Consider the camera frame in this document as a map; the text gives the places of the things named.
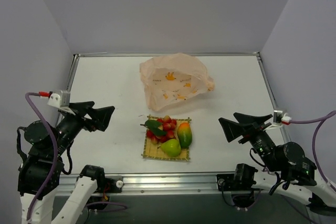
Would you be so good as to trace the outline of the fake mango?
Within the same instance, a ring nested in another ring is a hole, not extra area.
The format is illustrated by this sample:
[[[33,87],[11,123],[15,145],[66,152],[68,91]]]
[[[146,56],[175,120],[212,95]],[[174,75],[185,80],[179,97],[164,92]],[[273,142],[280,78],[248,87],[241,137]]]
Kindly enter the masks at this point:
[[[184,122],[179,125],[177,128],[177,137],[181,148],[189,148],[193,140],[192,130],[189,123]]]

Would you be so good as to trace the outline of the red fake fruit bunch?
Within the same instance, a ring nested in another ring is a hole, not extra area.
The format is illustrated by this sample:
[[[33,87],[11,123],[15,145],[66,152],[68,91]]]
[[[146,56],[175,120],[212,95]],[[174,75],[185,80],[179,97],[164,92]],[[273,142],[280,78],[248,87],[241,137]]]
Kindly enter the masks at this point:
[[[149,118],[141,124],[146,128],[146,139],[152,144],[158,145],[175,138],[175,130],[177,128],[177,120],[166,115],[163,118]]]

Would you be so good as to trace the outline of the green fake pear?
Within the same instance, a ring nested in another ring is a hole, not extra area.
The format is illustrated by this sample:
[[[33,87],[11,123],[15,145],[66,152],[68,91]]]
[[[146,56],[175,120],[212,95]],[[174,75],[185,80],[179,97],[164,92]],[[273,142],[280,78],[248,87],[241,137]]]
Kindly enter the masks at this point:
[[[175,138],[162,143],[160,148],[169,157],[177,157],[182,151],[179,141]]]

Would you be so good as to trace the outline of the translucent orange plastic bag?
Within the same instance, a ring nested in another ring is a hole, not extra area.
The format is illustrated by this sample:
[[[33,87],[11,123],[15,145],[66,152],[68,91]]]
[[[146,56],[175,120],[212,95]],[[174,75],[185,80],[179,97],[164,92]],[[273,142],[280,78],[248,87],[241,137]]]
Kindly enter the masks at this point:
[[[157,56],[140,63],[145,101],[152,111],[214,91],[215,82],[206,66],[183,53]]]

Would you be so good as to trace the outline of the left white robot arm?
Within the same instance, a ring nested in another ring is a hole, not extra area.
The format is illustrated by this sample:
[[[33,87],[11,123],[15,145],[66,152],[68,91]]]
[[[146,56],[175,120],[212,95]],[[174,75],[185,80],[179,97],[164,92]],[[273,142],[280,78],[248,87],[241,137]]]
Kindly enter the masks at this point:
[[[76,136],[82,131],[105,131],[109,126],[113,106],[95,109],[93,101],[70,103],[60,123],[53,127],[32,101],[28,102],[38,120],[18,127],[17,153],[22,158],[19,167],[18,192],[22,204],[22,223],[75,223],[93,192],[105,188],[104,169],[86,165],[79,175],[76,194],[63,207],[60,216],[52,218],[52,207],[60,175],[70,174],[61,158],[70,153]]]

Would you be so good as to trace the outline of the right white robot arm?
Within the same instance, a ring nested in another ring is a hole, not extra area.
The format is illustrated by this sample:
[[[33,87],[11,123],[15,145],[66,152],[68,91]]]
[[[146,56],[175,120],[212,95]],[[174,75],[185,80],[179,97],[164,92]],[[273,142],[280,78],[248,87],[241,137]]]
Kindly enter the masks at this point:
[[[284,110],[252,116],[235,112],[234,121],[219,118],[227,141],[249,143],[250,155],[257,154],[260,168],[237,164],[233,173],[218,174],[217,188],[231,192],[233,207],[248,208],[256,201],[254,192],[266,191],[292,198],[315,214],[335,216],[335,183],[323,175],[317,160],[306,157],[295,142],[277,145],[268,131],[294,123]]]

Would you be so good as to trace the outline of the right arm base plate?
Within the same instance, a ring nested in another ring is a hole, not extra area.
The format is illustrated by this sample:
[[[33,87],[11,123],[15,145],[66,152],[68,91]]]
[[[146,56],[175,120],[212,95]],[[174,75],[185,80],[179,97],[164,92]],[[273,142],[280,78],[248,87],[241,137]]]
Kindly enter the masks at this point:
[[[234,181],[234,173],[225,173],[216,175],[218,191],[242,191],[245,187]]]

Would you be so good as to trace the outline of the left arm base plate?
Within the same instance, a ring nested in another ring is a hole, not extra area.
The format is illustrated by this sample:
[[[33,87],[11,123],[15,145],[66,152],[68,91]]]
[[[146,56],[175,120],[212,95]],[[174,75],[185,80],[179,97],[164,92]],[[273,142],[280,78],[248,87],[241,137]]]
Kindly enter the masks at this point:
[[[99,193],[121,193],[124,185],[122,176],[105,177],[99,184],[97,192]]]

